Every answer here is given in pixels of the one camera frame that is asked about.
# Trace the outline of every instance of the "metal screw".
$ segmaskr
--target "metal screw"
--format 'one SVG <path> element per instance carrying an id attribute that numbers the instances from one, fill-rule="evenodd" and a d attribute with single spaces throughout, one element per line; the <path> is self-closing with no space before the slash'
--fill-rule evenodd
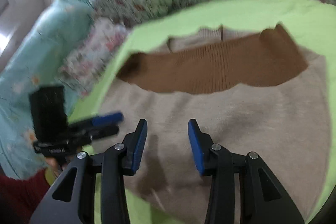
<path id="1" fill-rule="evenodd" d="M 249 157 L 253 160 L 257 159 L 259 157 L 257 152 L 250 152 Z"/>
<path id="2" fill-rule="evenodd" d="M 80 160 L 81 160 L 81 159 L 84 159 L 85 157 L 86 157 L 86 153 L 85 153 L 84 151 L 79 152 L 79 153 L 77 154 L 77 158 L 79 158 Z"/>
<path id="3" fill-rule="evenodd" d="M 221 146 L 218 143 L 214 143 L 213 145 L 211 145 L 211 149 L 214 151 L 218 151 L 221 150 Z"/>
<path id="4" fill-rule="evenodd" d="M 125 145 L 123 143 L 117 143 L 114 146 L 114 149 L 116 149 L 116 150 L 123 150 L 124 148 L 125 148 Z"/>

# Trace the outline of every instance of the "lime green surface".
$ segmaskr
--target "lime green surface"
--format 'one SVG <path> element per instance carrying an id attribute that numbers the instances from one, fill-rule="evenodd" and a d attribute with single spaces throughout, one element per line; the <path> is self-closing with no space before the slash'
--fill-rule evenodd
<path id="1" fill-rule="evenodd" d="M 214 0 L 183 10 L 161 20 L 134 29 L 118 57 L 107 68 L 93 93 L 79 102 L 72 119 L 92 115 L 99 110 L 115 72 L 131 52 L 149 51 L 168 36 L 188 35 L 200 27 L 217 28 L 220 24 L 234 29 L 259 31 L 278 22 L 289 30 L 295 41 L 327 58 L 329 106 L 332 119 L 330 162 L 324 190 L 308 223 L 320 210 L 336 184 L 336 7 L 313 0 Z M 132 223 L 178 223 L 159 213 L 143 200 L 127 193 Z M 99 201 L 96 198 L 96 224 L 100 223 Z"/>

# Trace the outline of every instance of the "maroon sweater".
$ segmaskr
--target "maroon sweater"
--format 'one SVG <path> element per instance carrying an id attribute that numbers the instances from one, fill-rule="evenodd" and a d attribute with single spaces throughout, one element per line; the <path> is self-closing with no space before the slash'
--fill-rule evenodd
<path id="1" fill-rule="evenodd" d="M 45 170 L 41 170 L 27 180 L 15 180 L 0 175 L 0 198 L 8 205 L 8 209 L 12 209 L 22 219 L 22 223 L 29 222 L 50 187 L 44 173 Z"/>

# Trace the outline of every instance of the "white wall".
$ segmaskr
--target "white wall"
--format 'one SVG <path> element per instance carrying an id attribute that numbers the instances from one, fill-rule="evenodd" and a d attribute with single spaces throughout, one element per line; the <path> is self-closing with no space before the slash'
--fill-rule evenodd
<path id="1" fill-rule="evenodd" d="M 0 15 L 0 34 L 9 37 L 8 46 L 0 55 L 0 72 L 31 30 L 36 19 L 47 7 L 44 0 L 8 0 L 9 5 Z"/>

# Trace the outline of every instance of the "ribbed texture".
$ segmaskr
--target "ribbed texture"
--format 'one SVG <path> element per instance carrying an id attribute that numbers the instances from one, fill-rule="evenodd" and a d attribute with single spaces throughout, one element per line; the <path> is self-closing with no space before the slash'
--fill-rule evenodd
<path id="1" fill-rule="evenodd" d="M 158 93 L 209 94 L 238 83 L 282 84 L 307 68 L 281 25 L 258 34 L 168 54 L 133 54 L 117 77 Z"/>

